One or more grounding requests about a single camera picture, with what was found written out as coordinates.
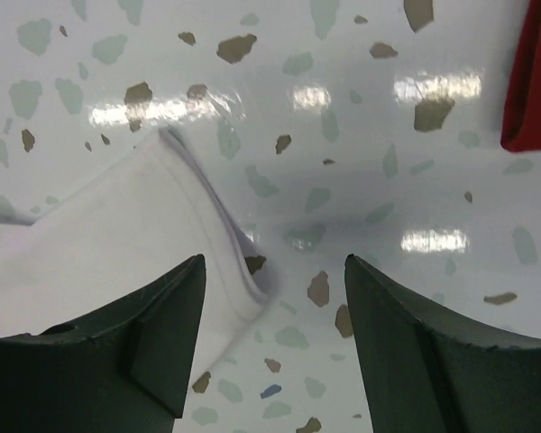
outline red cloth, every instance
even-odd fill
[[[501,146],[541,151],[541,0],[531,0],[509,81]]]

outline speckled tile floor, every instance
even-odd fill
[[[0,213],[39,218],[174,126],[274,295],[175,430],[371,431],[347,254],[541,337],[541,153],[499,146],[513,6],[0,2]]]

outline white cloth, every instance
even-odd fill
[[[150,135],[124,161],[0,250],[0,337],[39,334],[206,257],[190,383],[261,312],[226,213],[182,144]]]

